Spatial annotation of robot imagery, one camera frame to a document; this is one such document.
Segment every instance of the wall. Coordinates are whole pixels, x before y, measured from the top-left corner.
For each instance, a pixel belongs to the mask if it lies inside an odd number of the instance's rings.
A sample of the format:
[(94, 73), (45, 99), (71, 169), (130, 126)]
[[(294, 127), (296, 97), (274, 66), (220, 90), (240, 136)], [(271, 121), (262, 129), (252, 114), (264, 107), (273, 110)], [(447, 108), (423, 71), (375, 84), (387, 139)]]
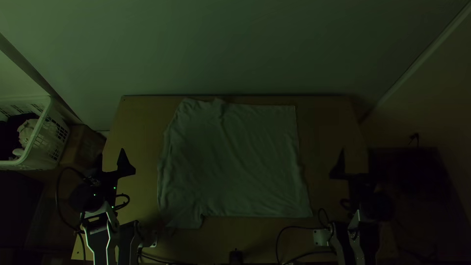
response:
[(49, 93), (0, 51), (0, 98), (47, 95)]
[(0, 31), (101, 131), (122, 95), (341, 93), (368, 108), (467, 1), (15, 0)]
[(361, 124), (370, 147), (437, 146), (471, 221), (471, 5), (467, 16)]

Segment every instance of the white laundry basket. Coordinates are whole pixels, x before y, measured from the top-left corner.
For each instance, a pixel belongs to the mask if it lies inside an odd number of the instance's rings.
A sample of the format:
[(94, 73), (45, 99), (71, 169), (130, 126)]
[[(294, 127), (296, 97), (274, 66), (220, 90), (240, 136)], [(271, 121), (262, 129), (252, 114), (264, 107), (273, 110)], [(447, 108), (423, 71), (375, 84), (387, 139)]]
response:
[(69, 127), (56, 106), (57, 102), (48, 96), (0, 99), (2, 121), (29, 112), (39, 116), (23, 155), (13, 161), (0, 160), (0, 170), (52, 169), (57, 166), (69, 136)]

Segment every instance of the wooden table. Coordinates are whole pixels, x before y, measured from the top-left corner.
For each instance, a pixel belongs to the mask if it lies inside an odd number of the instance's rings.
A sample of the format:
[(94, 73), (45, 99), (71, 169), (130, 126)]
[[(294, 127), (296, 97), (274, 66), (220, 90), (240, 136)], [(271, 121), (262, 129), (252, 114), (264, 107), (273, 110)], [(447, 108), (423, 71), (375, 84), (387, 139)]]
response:
[[(126, 96), (121, 99), (104, 149), (103, 170), (116, 169), (121, 148), (136, 167), (136, 175), (122, 178), (118, 193), (131, 197), (130, 204), (118, 211), (121, 224), (139, 220), (148, 226), (158, 224), (157, 162), (163, 145), (163, 132), (183, 96)], [(214, 97), (191, 97), (210, 101)], [(347, 221), (340, 206), (348, 198), (346, 181), (330, 180), (328, 173), (345, 148), (346, 171), (367, 172), (367, 150), (350, 100), (347, 97), (315, 96), (234, 96), (220, 97), (238, 104), (294, 105), (300, 141), (300, 158), (309, 190), (313, 213), (324, 208), (331, 220)], [(165, 234), (156, 248), (143, 252), (170, 261), (187, 263), (227, 263), (229, 252), (243, 251), (246, 263), (274, 263), (275, 240), (285, 226), (318, 227), (313, 218), (207, 217), (198, 230), (178, 229)], [(304, 252), (317, 250), (312, 234), (306, 230), (287, 230), (280, 238), (279, 255), (287, 261)], [(393, 255), (390, 247), (380, 255)], [(82, 259), (77, 240), (72, 259)], [(87, 248), (87, 259), (92, 254)], [(311, 255), (303, 261), (336, 261), (333, 254)]]

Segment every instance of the cable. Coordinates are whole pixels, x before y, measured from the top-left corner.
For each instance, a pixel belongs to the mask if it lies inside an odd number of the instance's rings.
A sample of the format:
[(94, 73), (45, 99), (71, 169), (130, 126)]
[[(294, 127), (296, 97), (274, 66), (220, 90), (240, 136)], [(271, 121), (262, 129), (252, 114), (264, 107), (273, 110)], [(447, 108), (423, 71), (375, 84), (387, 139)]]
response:
[(329, 219), (329, 215), (327, 214), (327, 211), (324, 208), (319, 208), (319, 210), (317, 211), (317, 219), (319, 220), (319, 223), (321, 226), (323, 226), (324, 228), (329, 228), (329, 226), (324, 224), (322, 220), (320, 219), (320, 212), (324, 212), (325, 218), (327, 219), (327, 223), (330, 223), (330, 219)]
[(78, 235), (78, 238), (80, 239), (80, 243), (82, 244), (83, 265), (86, 265), (87, 264), (87, 257), (86, 257), (86, 253), (85, 253), (85, 243), (83, 242), (82, 233), (77, 233), (77, 235)]
[(277, 263), (278, 265), (281, 265), (281, 263), (280, 263), (280, 258), (278, 257), (278, 241), (280, 240), (280, 236), (281, 236), (281, 234), (283, 233), (283, 231), (286, 230), (286, 229), (290, 229), (290, 228), (307, 229), (307, 230), (322, 229), (322, 228), (318, 228), (318, 227), (303, 227), (303, 226), (294, 226), (294, 225), (284, 227), (284, 228), (278, 233), (278, 236), (276, 237), (276, 243), (275, 243), (276, 263)]
[(159, 263), (164, 263), (164, 264), (167, 264), (167, 265), (195, 265), (195, 264), (191, 264), (191, 263), (161, 261), (161, 260), (158, 260), (158, 259), (155, 259), (155, 258), (146, 256), (146, 254), (142, 254), (142, 251), (138, 251), (137, 254), (138, 254), (138, 256), (143, 257), (143, 258), (146, 258), (146, 259), (148, 259), (148, 260), (155, 261), (155, 262), (159, 262)]
[(62, 178), (62, 175), (64, 174), (64, 172), (69, 169), (69, 170), (72, 170), (74, 171), (75, 173), (77, 173), (79, 176), (82, 177), (82, 180), (85, 179), (84, 175), (76, 170), (75, 168), (72, 168), (72, 167), (65, 167), (60, 173), (59, 173), (59, 176), (57, 177), (57, 182), (55, 183), (55, 208), (57, 210), (57, 213), (59, 214), (59, 217), (60, 219), (62, 220), (62, 222), (64, 224), (66, 224), (68, 227), (70, 227), (72, 230), (75, 231), (76, 234), (78, 234), (78, 237), (80, 238), (80, 242), (82, 244), (82, 253), (83, 253), (83, 264), (86, 265), (87, 263), (87, 258), (86, 258), (86, 253), (85, 253), (85, 243), (83, 242), (83, 237), (82, 237), (82, 234), (84, 234), (85, 232), (82, 231), (80, 229), (80, 225), (82, 224), (82, 214), (80, 214), (80, 221), (79, 221), (79, 224), (77, 226), (73, 226), (71, 225), (69, 222), (67, 222), (64, 218), (64, 216), (62, 215), (62, 211), (60, 210), (60, 206), (59, 206), (59, 187), (60, 187), (60, 180)]
[(283, 263), (283, 265), (292, 263), (292, 262), (294, 262), (294, 261), (296, 261), (296, 260), (298, 260), (298, 259), (300, 259), (300, 258), (303, 258), (303, 257), (305, 257), (305, 256), (309, 256), (309, 255), (313, 255), (313, 254), (323, 254), (323, 253), (333, 253), (333, 254), (334, 254), (334, 252), (332, 252), (332, 251), (311, 251), (311, 252), (308, 252), (308, 253), (304, 253), (304, 254), (302, 254), (302, 255), (299, 255), (299, 256), (297, 256), (297, 257), (295, 257), (295, 258), (292, 258), (292, 259), (290, 259), (289, 261)]
[(128, 199), (128, 200), (127, 200), (126, 202), (123, 202), (123, 203), (120, 204), (120, 205), (115, 206), (115, 207), (114, 207), (114, 210), (115, 210), (115, 211), (124, 208), (126, 205), (129, 204), (129, 201), (131, 201), (131, 198), (129, 198), (129, 196), (128, 196), (127, 194), (124, 194), (124, 193), (121, 193), (121, 194), (119, 194), (119, 195), (116, 196), (116, 198), (118, 198), (118, 197), (125, 197), (125, 198)]

